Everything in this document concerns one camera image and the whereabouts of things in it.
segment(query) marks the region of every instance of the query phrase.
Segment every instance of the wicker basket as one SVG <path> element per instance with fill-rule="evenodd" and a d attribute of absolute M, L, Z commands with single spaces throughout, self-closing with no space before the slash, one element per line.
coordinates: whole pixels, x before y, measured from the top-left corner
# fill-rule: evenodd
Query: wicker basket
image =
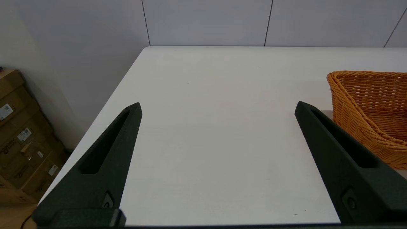
<path fill-rule="evenodd" d="M 407 170 L 407 73 L 328 74 L 333 121 L 394 169 Z"/>

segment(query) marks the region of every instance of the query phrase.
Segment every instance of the basket rim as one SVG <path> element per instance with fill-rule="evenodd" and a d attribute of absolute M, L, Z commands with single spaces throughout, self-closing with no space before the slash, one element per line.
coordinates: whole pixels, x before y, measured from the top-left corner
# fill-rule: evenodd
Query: basket rim
<path fill-rule="evenodd" d="M 407 76 L 407 73 L 398 73 L 398 72 L 374 72 L 374 71 L 349 71 L 349 70 L 344 70 L 344 71 L 334 71 L 330 72 L 327 76 L 327 79 L 331 78 L 332 81 L 336 84 L 336 86 L 340 89 L 342 93 L 345 94 L 346 98 L 350 100 L 352 103 L 353 107 L 357 110 L 357 112 L 363 117 L 365 122 L 373 129 L 373 131 L 381 138 L 382 141 L 386 141 L 388 143 L 392 144 L 397 144 L 400 146 L 407 146 L 407 141 L 401 140 L 394 138 L 385 132 L 383 132 L 377 125 L 374 123 L 371 119 L 367 117 L 367 115 L 363 112 L 363 110 L 357 105 L 356 101 L 353 99 L 353 97 L 348 93 L 348 91 L 344 88 L 344 86 L 339 82 L 339 79 L 337 78 L 336 74 L 341 73 L 341 74 L 355 74 L 355 73 L 364 73 L 364 74 L 377 74 L 377 73 L 395 73 L 395 74 L 400 74 L 400 75 L 405 75 Z"/>

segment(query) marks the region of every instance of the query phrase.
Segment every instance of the cable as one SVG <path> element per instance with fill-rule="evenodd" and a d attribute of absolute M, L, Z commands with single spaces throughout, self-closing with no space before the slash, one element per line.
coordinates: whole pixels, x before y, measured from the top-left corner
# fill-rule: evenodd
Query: cable
<path fill-rule="evenodd" d="M 26 222 L 27 222 L 30 218 L 31 218 L 31 215 L 29 215 L 29 216 L 24 220 L 24 222 L 21 224 L 20 229 L 24 229 L 24 225 L 26 224 Z"/>

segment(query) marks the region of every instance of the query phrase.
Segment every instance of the tabletop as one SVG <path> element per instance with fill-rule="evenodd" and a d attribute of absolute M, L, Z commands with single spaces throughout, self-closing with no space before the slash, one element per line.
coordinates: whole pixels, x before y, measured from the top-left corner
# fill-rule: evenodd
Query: tabletop
<path fill-rule="evenodd" d="M 329 72 L 407 72 L 406 60 L 407 48 L 147 47 L 47 193 L 140 102 L 126 225 L 339 222 L 295 106 L 329 115 Z"/>

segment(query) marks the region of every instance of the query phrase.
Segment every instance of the floor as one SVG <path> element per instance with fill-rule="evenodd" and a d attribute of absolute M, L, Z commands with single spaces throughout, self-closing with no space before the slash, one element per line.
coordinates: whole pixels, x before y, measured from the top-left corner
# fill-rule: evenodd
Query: floor
<path fill-rule="evenodd" d="M 4 205 L 0 206 L 0 229 L 20 229 L 24 220 L 31 215 L 36 208 L 36 204 L 31 205 Z M 30 218 L 22 229 L 37 228 Z"/>

